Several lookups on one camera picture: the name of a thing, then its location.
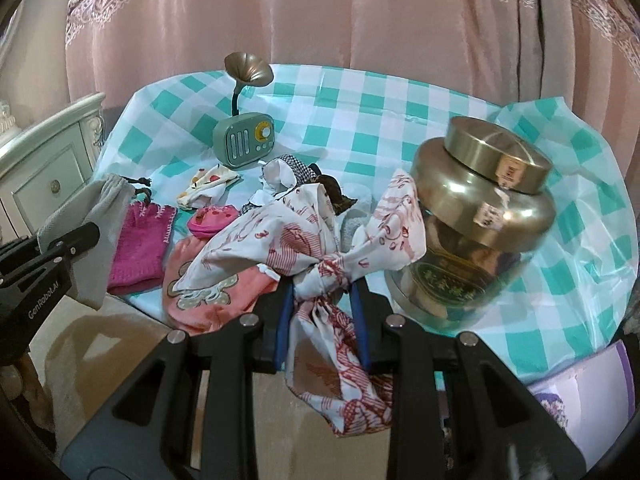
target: pink knit glove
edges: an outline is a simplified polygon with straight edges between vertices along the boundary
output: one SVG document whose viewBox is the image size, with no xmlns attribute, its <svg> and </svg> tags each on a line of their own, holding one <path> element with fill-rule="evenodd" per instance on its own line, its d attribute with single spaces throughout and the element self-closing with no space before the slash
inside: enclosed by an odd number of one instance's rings
<svg viewBox="0 0 640 480">
<path fill-rule="evenodd" d="M 176 208 L 129 204 L 111 266 L 107 292 L 123 296 L 162 285 L 162 259 L 169 246 Z"/>
</svg>

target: brass jar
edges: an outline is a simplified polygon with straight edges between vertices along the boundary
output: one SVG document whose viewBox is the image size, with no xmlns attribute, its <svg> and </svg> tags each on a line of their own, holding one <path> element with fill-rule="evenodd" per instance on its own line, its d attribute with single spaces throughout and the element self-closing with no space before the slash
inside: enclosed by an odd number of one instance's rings
<svg viewBox="0 0 640 480">
<path fill-rule="evenodd" d="M 454 117 L 418 148 L 411 174 L 427 252 L 386 272 L 405 312 L 440 330 L 466 328 L 531 260 L 556 217 L 551 162 L 531 143 L 480 119 Z"/>
</svg>

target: drawer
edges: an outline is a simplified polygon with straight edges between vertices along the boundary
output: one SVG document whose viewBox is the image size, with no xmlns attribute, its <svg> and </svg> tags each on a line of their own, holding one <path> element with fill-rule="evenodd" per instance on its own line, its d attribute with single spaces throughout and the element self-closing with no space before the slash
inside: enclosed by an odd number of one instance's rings
<svg viewBox="0 0 640 480">
<path fill-rule="evenodd" d="M 36 232 L 91 173 L 78 124 L 30 153 L 0 182 L 0 202 L 15 232 Z"/>
</svg>

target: orange cloth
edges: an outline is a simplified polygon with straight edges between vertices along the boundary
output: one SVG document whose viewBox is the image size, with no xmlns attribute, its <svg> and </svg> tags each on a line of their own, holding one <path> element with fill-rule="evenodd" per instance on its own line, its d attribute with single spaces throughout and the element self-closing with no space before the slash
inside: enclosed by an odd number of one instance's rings
<svg viewBox="0 0 640 480">
<path fill-rule="evenodd" d="M 177 328 L 190 335 L 215 332 L 232 319 L 251 312 L 261 294 L 273 292 L 278 281 L 273 272 L 250 267 L 200 290 L 174 290 L 206 240 L 189 236 L 178 241 L 169 256 L 162 282 L 162 307 Z"/>
</svg>

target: gray fabric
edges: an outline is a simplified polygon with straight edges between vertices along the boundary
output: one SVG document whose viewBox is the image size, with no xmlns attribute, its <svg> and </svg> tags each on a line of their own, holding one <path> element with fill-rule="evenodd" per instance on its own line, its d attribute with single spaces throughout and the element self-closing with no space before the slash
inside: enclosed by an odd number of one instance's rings
<svg viewBox="0 0 640 480">
<path fill-rule="evenodd" d="M 373 198 L 371 190 L 362 184 L 347 182 L 342 191 L 357 200 L 351 208 L 338 216 L 340 250 L 346 253 L 351 249 L 351 241 L 358 227 L 365 225 L 371 218 Z"/>
<path fill-rule="evenodd" d="M 118 245 L 127 206 L 134 187 L 121 176 L 108 174 L 69 197 L 38 231 L 38 245 L 44 252 L 50 243 L 88 222 L 100 229 L 97 245 L 73 261 L 72 289 L 68 295 L 98 310 L 107 291 L 111 263 Z"/>
</svg>

